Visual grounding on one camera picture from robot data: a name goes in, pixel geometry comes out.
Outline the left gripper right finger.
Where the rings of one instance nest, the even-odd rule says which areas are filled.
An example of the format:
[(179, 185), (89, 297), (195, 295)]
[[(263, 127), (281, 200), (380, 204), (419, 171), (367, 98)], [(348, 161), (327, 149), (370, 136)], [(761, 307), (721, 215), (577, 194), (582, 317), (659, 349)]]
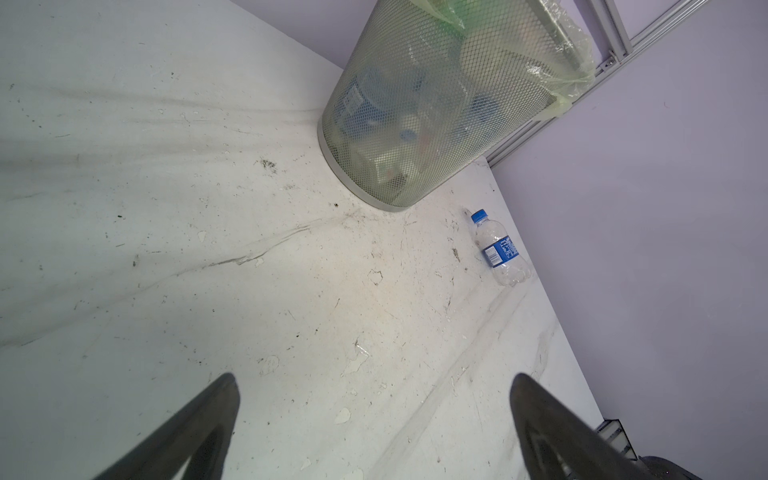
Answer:
[(525, 373), (517, 374), (510, 407), (524, 464), (532, 479), (649, 479), (586, 423)]

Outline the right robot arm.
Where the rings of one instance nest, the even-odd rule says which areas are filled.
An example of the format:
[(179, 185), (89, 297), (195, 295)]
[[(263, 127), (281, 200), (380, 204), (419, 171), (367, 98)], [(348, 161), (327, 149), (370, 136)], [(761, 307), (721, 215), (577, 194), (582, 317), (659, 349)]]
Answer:
[(658, 456), (641, 456), (638, 466), (655, 479), (662, 480), (701, 480), (701, 478), (674, 462)]

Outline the blue cap bottle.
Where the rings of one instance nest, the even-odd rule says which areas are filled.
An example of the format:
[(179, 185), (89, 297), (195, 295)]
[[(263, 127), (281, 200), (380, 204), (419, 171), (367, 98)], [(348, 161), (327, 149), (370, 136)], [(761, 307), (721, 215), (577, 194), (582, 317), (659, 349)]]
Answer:
[(505, 227), (488, 217), (484, 209), (471, 214), (473, 240), (479, 248), (495, 280), (504, 286), (524, 283), (531, 268), (521, 256)]

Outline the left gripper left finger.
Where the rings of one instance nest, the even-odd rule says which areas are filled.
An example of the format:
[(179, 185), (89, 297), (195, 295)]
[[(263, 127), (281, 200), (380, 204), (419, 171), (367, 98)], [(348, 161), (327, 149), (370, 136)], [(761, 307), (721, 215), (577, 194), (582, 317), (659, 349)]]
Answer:
[(235, 376), (224, 373), (99, 479), (220, 479), (240, 406)]

